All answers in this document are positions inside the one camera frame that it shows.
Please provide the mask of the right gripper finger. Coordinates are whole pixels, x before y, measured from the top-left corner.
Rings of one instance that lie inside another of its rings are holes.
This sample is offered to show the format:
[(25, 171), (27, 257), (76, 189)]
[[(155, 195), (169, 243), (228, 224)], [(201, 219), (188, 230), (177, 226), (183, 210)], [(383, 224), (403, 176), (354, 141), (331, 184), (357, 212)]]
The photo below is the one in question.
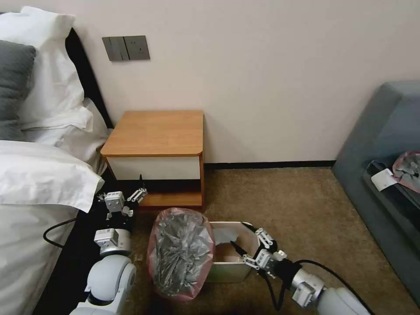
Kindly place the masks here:
[(244, 264), (246, 264), (247, 266), (255, 269), (256, 271), (261, 270), (261, 267), (259, 266), (259, 264), (256, 262), (256, 254), (258, 254), (259, 250), (260, 250), (260, 245), (257, 247), (256, 251), (255, 251), (255, 255), (254, 258), (251, 257), (241, 246), (239, 246), (235, 241), (230, 241), (231, 245), (233, 246), (233, 248), (235, 249), (235, 251), (241, 256), (242, 262)]
[(271, 235), (263, 228), (256, 228), (254, 225), (248, 222), (241, 222), (246, 228), (251, 230), (259, 240), (259, 248), (265, 249), (268, 251), (276, 250), (276, 241), (271, 237)]

